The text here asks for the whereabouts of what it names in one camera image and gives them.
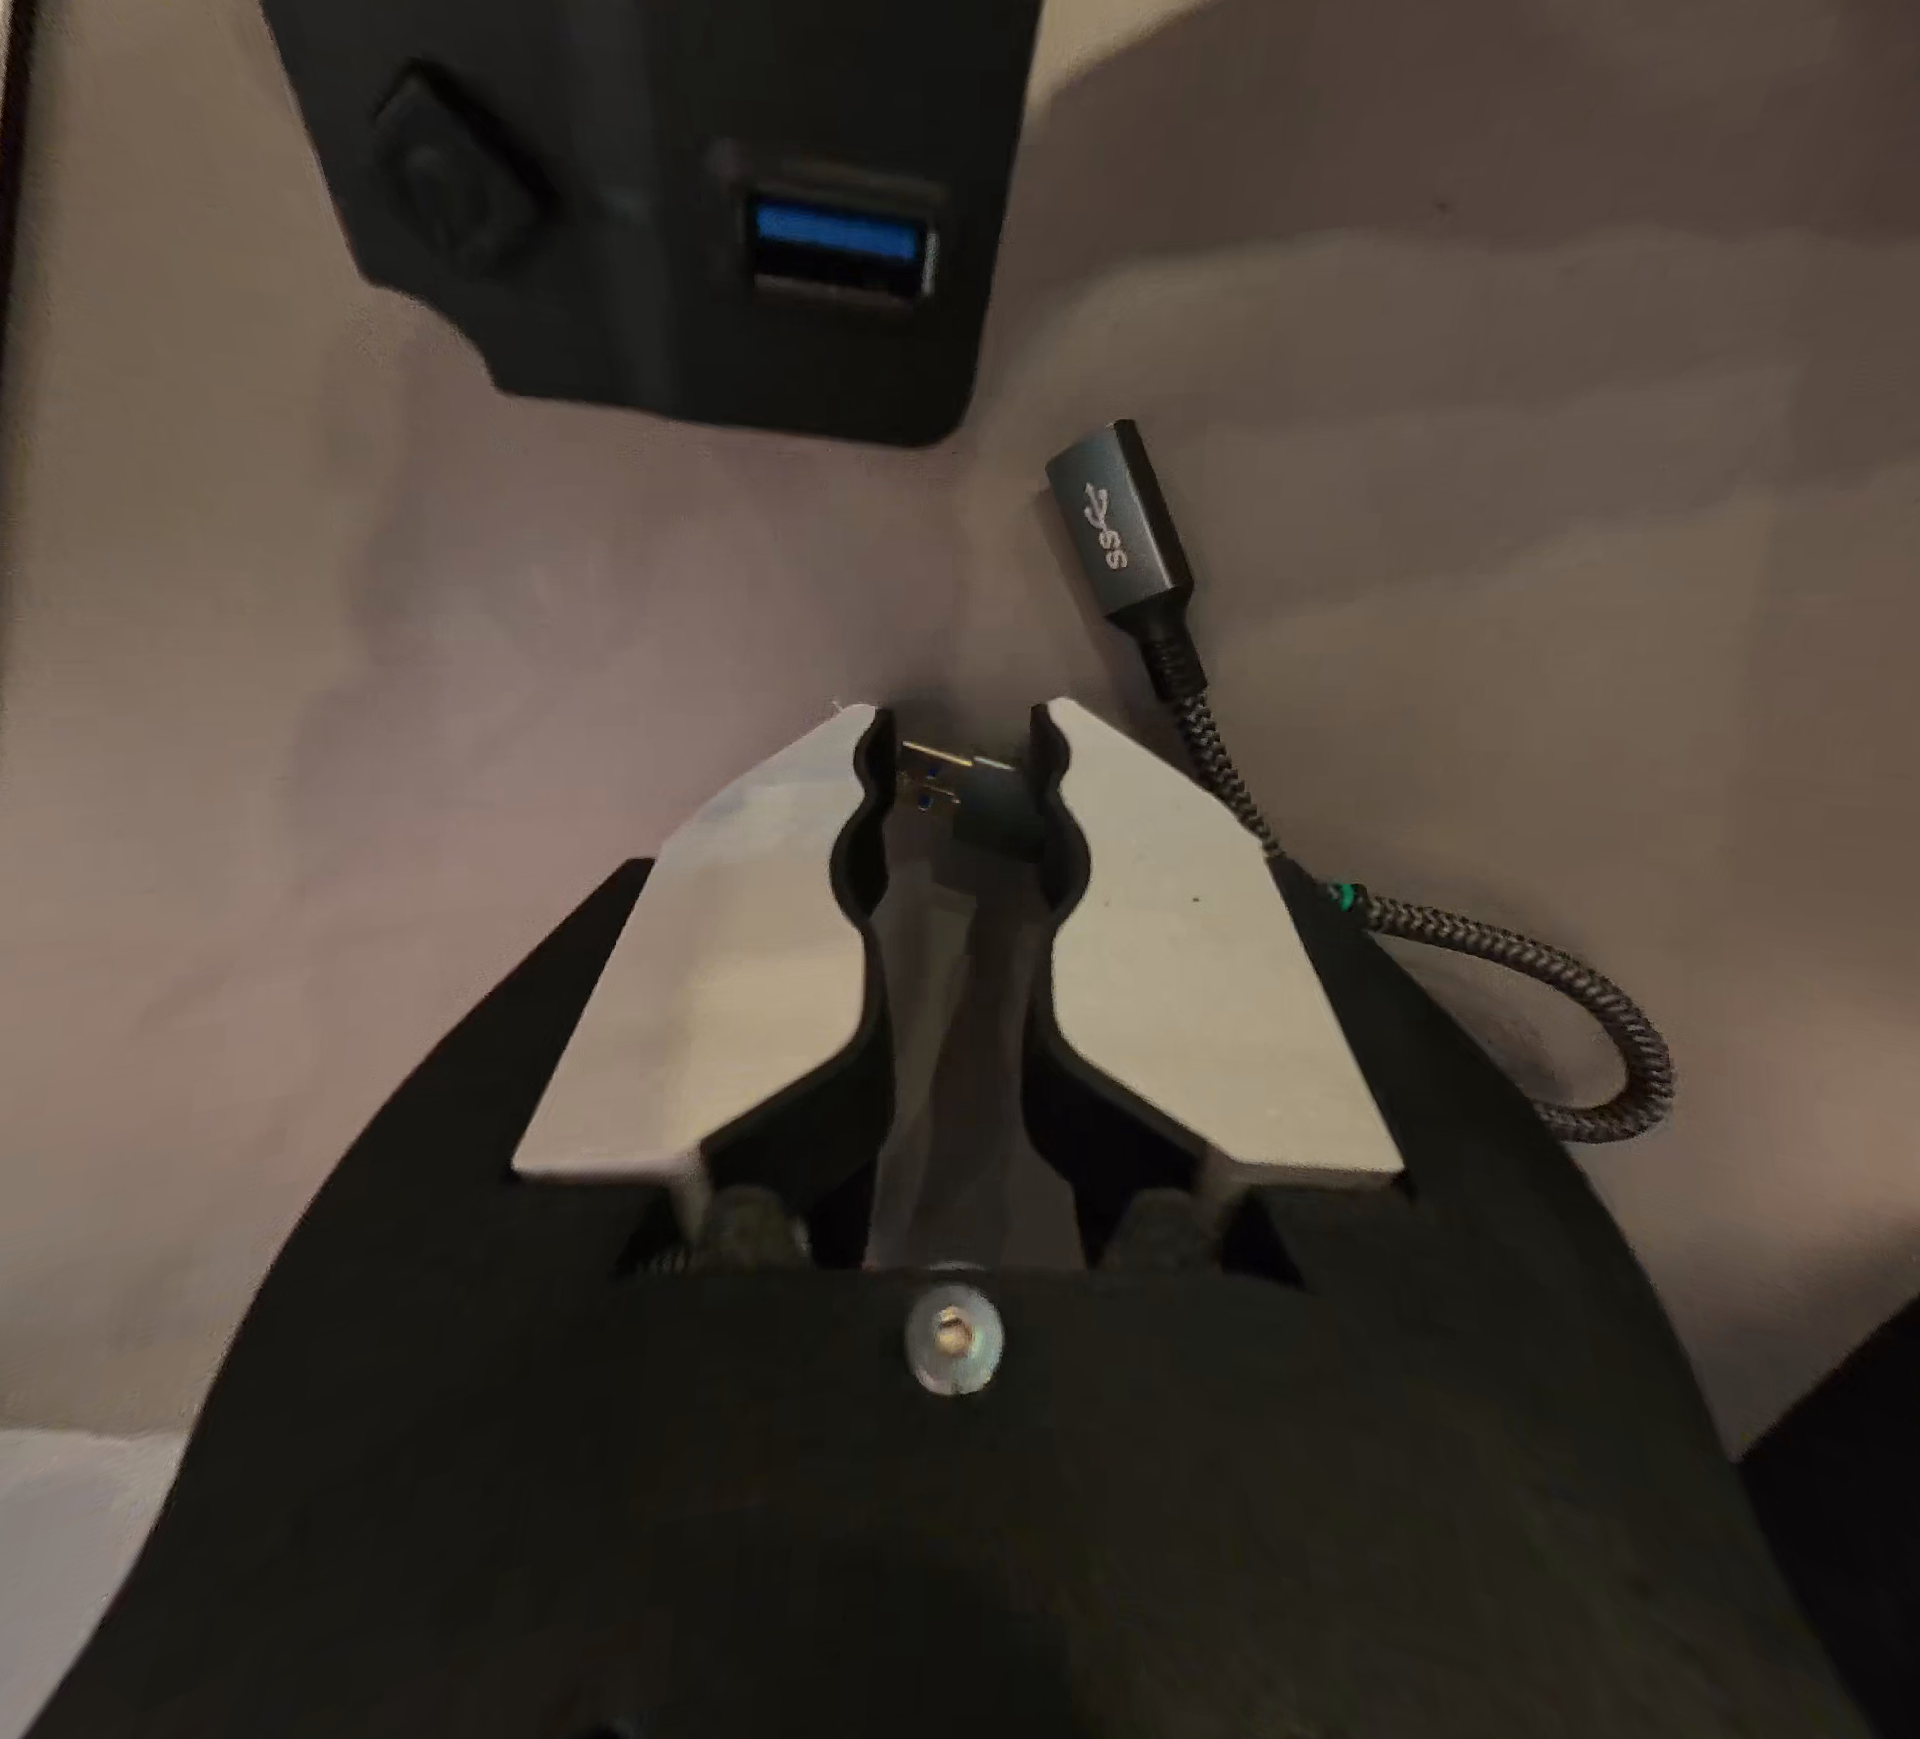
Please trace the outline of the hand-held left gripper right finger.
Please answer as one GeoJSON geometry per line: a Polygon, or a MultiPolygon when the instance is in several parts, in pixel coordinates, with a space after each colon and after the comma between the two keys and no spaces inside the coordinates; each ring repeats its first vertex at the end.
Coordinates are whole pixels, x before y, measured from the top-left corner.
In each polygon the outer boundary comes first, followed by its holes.
{"type": "Polygon", "coordinates": [[[1265,1190],[1373,1198],[1407,1150],[1256,832],[1077,700],[1031,713],[1046,957],[1023,1125],[1109,1269],[1127,1224],[1212,1265],[1265,1190]]]}

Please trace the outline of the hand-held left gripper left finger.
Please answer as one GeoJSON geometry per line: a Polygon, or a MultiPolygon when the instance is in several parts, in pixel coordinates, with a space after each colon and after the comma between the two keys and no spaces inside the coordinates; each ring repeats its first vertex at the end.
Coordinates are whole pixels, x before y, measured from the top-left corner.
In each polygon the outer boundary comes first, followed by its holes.
{"type": "Polygon", "coordinates": [[[894,713],[852,705],[718,788],[654,857],[519,1134],[524,1184],[663,1188],[686,1243],[769,1190],[861,1269],[894,1129],[874,943],[894,713]]]}

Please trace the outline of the black multi-port usb hub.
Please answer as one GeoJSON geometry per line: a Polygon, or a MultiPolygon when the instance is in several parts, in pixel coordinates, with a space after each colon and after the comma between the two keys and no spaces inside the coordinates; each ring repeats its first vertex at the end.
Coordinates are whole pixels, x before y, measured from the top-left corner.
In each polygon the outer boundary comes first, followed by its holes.
{"type": "Polygon", "coordinates": [[[260,0],[356,270],[515,397],[929,448],[1046,0],[260,0]]]}

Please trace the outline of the dark cloth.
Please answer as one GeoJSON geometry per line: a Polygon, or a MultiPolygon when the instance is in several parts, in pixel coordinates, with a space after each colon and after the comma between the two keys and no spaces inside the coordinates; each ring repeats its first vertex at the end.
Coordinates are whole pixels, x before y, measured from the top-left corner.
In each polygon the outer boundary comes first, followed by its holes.
{"type": "Polygon", "coordinates": [[[1876,1735],[1920,1732],[1920,1305],[1741,1458],[1741,1487],[1876,1735]]]}

